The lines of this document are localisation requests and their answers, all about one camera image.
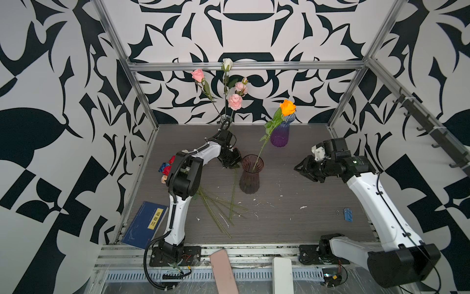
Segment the dark red glass vase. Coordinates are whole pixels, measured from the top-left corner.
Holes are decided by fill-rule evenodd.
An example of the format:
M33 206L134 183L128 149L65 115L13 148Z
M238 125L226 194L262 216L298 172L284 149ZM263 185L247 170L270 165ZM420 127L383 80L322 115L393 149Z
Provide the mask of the dark red glass vase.
M259 174L264 168L264 162L257 155L246 155L241 161L242 175L239 187L245 194L254 194L259 190Z

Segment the clear glass vase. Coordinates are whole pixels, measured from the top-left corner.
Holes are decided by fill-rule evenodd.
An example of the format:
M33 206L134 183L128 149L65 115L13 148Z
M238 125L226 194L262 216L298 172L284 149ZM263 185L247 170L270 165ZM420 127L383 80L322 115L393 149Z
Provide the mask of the clear glass vase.
M218 123L220 123L221 129L228 129L233 124L233 117L230 115L221 115Z

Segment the blue purple glass vase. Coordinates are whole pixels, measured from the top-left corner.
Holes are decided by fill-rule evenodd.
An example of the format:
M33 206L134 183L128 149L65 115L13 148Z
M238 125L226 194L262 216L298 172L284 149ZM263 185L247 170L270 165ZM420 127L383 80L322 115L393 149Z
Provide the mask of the blue purple glass vase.
M275 147L281 148L288 144L290 135L290 124L295 121L296 115L285 116L279 126L277 126L270 136L270 142Z

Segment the orange rose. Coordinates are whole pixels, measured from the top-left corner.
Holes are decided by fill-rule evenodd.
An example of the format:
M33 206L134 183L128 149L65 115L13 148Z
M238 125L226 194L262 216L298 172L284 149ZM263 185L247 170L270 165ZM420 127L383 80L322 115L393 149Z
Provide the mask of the orange rose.
M253 172L255 172L257 169L259 158L261 157L261 154L263 152L265 145L270 140L272 133L276 130L276 128L281 126L282 123L287 123L289 120L291 120L292 117L295 117L295 112L296 112L295 104L290 100L284 100L280 104L276 112L274 113L274 116L272 117L272 119L264 125L265 134L260 139L260 141L263 142L263 145L261 146L261 149L257 155L257 159L255 163L253 164L253 167L252 167Z

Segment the pink rose single stem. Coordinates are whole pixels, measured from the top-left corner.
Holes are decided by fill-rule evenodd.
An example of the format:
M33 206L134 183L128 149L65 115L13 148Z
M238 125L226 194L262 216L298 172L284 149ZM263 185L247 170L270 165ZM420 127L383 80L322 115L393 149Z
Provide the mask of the pink rose single stem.
M196 69L195 71L191 72L192 78L195 81L196 85L201 89L201 92L210 100L211 104L215 108L217 115L221 117L221 112L215 105L215 100L212 96L211 89L209 83L207 82L204 72L202 69Z

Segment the white rose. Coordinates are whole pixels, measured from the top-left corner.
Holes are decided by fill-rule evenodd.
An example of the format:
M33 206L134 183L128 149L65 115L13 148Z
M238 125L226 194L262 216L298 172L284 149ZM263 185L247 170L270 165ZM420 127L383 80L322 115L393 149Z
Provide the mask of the white rose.
M228 102L228 94L231 89L236 84L236 81L233 81L233 85L230 85L230 76L229 72L233 68L233 61L230 58L224 58L222 60L222 71L223 71L223 92L224 92L224 114L223 114L223 122L228 122L231 124L233 122L233 118L229 116L228 109L229 109L229 102Z

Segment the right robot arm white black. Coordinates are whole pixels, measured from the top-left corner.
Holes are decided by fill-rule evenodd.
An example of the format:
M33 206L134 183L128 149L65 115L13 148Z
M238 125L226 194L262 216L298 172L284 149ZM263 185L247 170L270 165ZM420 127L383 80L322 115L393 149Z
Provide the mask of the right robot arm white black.
M385 289L423 281L435 270L441 258L436 245L425 243L408 225L385 192L375 167L367 157L352 155L344 138L318 143L294 170L317 183L330 176L340 178L360 201L380 242L364 245L341 233L323 235L314 251L300 247L302 264L347 260L366 269Z

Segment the small blue object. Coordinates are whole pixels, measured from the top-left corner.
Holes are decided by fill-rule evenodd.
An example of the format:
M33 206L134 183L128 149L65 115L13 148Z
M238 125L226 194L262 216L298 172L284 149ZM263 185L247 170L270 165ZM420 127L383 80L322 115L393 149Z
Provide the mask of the small blue object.
M344 219L346 220L346 222L353 221L353 212L350 208L345 208L343 210L343 215L344 215Z

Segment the dark red rose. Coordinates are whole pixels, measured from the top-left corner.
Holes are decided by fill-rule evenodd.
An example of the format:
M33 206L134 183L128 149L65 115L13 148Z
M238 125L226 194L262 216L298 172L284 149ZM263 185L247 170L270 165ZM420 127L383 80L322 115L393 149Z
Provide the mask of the dark red rose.
M165 164L163 172L162 172L165 176L168 176L170 174L171 167L174 161L175 161L175 156L172 156L171 159Z

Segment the pink flat paddle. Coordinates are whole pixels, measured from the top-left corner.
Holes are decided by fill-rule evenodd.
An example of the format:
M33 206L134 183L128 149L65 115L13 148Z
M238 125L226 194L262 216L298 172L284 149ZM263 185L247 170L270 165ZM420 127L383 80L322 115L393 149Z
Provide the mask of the pink flat paddle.
M210 255L210 262L218 294L238 294L227 251L221 249Z

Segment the small circuit board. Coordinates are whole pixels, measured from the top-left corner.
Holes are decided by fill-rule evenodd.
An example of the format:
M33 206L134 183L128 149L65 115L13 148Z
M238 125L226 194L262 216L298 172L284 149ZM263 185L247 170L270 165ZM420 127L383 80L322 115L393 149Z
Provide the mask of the small circuit board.
M336 269L326 268L323 270L323 282L321 285L327 288L336 288L348 280L347 269L339 265Z

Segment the white flat paddle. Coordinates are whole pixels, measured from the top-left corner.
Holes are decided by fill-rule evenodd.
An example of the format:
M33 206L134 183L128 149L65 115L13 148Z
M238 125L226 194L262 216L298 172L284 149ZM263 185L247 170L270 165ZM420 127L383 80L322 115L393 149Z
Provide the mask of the white flat paddle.
M294 294L293 268L290 259L273 258L272 290L274 294Z

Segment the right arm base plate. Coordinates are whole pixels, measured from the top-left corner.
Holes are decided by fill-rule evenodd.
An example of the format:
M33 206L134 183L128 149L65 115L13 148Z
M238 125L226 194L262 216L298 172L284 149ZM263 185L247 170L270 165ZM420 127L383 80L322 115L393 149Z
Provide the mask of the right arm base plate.
M335 256L328 245L300 245L299 262L303 265L349 265L350 261Z

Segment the wall hook rack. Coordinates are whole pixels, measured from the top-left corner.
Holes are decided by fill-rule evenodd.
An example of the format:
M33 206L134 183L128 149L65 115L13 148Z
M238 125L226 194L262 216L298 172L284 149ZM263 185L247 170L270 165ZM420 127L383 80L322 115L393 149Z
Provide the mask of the wall hook rack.
M394 105L400 105L405 109L405 120L402 126L402 135L405 137L405 129L410 118L415 120L419 125L416 127L418 132L424 135L429 135L433 140L433 148L442 149L452 160L453 163L449 164L452 169L461 169L467 177L470 177L470 151L462 144L450 129L445 127L443 123L438 121L421 101L414 96L407 96L403 92L403 88L398 91L392 91L396 100Z

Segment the aluminium frame rail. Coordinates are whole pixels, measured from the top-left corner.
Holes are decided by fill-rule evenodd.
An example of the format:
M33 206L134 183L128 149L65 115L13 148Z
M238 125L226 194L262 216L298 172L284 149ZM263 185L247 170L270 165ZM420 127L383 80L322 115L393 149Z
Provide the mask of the aluminium frame rail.
M257 70L310 70L310 69L360 69L364 66L363 61L273 61L273 62L234 62L234 71L257 71ZM202 69L204 71L219 71L222 69L221 62L162 62L162 63L134 63L129 62L128 67L132 72L154 72L154 71L193 71Z

